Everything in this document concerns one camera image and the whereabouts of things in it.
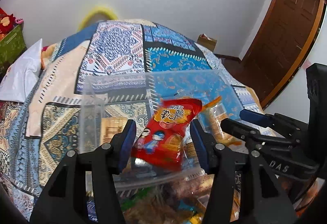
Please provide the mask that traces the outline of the green storage box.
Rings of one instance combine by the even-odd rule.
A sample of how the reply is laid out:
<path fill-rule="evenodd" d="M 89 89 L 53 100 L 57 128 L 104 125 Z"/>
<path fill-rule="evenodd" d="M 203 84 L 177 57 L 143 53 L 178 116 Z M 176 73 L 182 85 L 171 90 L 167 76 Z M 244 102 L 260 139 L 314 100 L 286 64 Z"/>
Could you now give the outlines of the green storage box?
<path fill-rule="evenodd" d="M 27 49 L 23 37 L 22 26 L 17 25 L 1 40 L 0 60 L 1 74 Z"/>

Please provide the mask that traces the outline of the biscuit pack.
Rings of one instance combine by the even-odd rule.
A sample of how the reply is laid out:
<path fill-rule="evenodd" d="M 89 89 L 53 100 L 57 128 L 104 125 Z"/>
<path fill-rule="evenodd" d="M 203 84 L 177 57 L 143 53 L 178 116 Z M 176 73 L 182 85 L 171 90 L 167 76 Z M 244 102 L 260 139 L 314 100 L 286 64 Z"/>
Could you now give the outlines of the biscuit pack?
<path fill-rule="evenodd" d="M 115 134 L 124 130 L 128 119 L 125 117 L 108 117 L 101 119 L 100 145 L 109 143 Z"/>

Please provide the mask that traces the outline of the orange clear snack packet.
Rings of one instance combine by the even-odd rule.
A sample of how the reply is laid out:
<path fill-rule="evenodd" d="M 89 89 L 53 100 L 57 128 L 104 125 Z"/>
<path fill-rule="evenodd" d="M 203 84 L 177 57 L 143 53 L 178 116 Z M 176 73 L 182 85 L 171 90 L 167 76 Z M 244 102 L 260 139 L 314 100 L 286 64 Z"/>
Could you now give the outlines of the orange clear snack packet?
<path fill-rule="evenodd" d="M 222 97 L 218 96 L 214 100 L 202 106 L 201 113 L 206 116 L 209 123 L 209 130 L 218 143 L 226 146 L 241 146 L 242 143 L 239 139 L 223 132 L 221 122 L 228 119 L 226 110 L 222 104 Z"/>

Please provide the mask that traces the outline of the red plush flower toy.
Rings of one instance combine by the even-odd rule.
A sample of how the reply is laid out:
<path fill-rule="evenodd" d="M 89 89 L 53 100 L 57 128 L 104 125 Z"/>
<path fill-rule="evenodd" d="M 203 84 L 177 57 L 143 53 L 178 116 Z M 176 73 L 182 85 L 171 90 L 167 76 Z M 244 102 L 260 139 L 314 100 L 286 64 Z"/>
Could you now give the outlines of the red plush flower toy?
<path fill-rule="evenodd" d="M 3 34 L 9 33 L 15 26 L 16 18 L 11 15 L 5 15 L 1 18 L 0 31 Z"/>

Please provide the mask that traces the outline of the red snack bag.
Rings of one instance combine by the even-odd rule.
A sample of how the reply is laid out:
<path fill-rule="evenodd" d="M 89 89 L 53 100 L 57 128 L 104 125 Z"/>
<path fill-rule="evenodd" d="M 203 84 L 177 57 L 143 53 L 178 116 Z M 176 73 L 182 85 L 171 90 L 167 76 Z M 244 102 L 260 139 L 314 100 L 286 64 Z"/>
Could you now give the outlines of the red snack bag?
<path fill-rule="evenodd" d="M 182 141 L 190 122 L 202 110 L 196 98 L 162 101 L 132 147 L 131 156 L 172 171 L 182 168 Z"/>

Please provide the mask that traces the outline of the snack pile on bed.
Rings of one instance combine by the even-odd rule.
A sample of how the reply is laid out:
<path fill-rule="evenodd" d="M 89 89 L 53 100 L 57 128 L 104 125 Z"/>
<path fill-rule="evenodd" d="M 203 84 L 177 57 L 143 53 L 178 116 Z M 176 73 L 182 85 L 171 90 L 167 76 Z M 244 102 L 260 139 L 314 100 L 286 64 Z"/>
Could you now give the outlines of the snack pile on bed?
<path fill-rule="evenodd" d="M 127 223 L 202 223 L 213 175 L 201 171 L 162 185 L 119 195 Z"/>

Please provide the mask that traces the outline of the white pillow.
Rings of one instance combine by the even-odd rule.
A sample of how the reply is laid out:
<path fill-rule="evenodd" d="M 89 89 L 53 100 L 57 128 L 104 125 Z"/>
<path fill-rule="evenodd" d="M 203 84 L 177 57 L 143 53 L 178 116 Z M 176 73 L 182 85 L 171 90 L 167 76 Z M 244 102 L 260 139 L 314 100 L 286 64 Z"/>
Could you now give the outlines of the white pillow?
<path fill-rule="evenodd" d="M 43 39 L 29 47 L 7 70 L 1 81 L 1 101 L 24 103 L 37 83 L 41 70 Z"/>

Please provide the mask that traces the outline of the patterned blue bed quilt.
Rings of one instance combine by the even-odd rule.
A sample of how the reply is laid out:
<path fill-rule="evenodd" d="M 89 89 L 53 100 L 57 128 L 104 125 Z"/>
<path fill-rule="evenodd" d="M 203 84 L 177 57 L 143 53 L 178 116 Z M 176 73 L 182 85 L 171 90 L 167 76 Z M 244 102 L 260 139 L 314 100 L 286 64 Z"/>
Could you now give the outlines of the patterned blue bed quilt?
<path fill-rule="evenodd" d="M 219 70 L 231 83 L 239 83 L 236 92 L 243 109 L 261 112 L 249 88 L 234 79 L 212 51 L 159 24 L 99 22 L 42 48 L 39 79 L 26 101 L 1 101 L 1 223 L 30 223 L 33 208 L 62 158 L 70 150 L 83 154 L 79 119 L 87 76 L 205 69 Z M 195 119 L 211 134 L 201 111 Z M 197 157 L 189 126 L 182 151 Z M 235 180 L 230 220 L 239 217 L 237 171 Z M 89 219 L 97 223 L 91 172 L 86 173 L 86 201 Z"/>

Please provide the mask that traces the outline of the yellow hoop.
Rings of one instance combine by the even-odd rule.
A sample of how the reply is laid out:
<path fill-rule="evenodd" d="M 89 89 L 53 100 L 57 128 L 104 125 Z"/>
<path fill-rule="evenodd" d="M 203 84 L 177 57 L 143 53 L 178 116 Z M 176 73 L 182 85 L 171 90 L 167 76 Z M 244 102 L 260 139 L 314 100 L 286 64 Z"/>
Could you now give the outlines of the yellow hoop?
<path fill-rule="evenodd" d="M 95 6 L 93 7 L 80 21 L 78 24 L 77 32 L 85 29 L 87 26 L 101 21 L 117 20 L 117 14 L 106 6 Z"/>

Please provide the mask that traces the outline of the small cardboard box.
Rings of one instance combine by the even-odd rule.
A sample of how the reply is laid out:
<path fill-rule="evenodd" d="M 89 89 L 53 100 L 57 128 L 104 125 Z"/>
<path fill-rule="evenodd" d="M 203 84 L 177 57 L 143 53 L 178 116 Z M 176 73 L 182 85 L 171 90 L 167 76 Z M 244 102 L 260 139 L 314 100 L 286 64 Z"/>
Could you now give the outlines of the small cardboard box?
<path fill-rule="evenodd" d="M 197 39 L 197 43 L 200 44 L 201 46 L 206 47 L 207 49 L 211 50 L 212 52 L 214 52 L 216 44 L 217 44 L 217 40 L 211 37 L 208 37 L 207 35 L 205 35 L 204 33 L 199 35 L 198 39 Z"/>

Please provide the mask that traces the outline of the clear plastic storage box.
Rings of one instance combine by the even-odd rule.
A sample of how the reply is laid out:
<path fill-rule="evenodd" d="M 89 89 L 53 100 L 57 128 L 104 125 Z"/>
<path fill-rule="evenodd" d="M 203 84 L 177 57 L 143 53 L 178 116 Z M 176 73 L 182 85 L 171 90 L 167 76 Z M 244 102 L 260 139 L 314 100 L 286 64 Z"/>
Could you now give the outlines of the clear plastic storage box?
<path fill-rule="evenodd" d="M 139 137 L 161 103 L 168 99 L 190 97 L 207 104 L 221 97 L 221 102 L 214 107 L 215 115 L 240 120 L 244 106 L 236 92 L 239 86 L 215 69 L 87 76 L 82 89 L 79 151 L 88 153 L 104 143 L 101 135 L 104 118 L 134 120 Z M 183 150 L 182 158 L 181 171 L 176 172 L 129 158 L 125 169 L 114 176 L 115 187 L 117 190 L 136 189 L 205 173 L 196 155 L 189 150 Z"/>

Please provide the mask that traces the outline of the brown wooden door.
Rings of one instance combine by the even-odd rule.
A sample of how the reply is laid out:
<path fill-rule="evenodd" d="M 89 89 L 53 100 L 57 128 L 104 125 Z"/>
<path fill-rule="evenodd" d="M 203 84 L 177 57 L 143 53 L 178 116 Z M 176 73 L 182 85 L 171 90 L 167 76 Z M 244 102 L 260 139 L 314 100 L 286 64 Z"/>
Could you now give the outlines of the brown wooden door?
<path fill-rule="evenodd" d="M 318 31 L 325 0 L 272 0 L 244 56 L 251 73 L 249 87 L 262 108 L 290 82 Z"/>

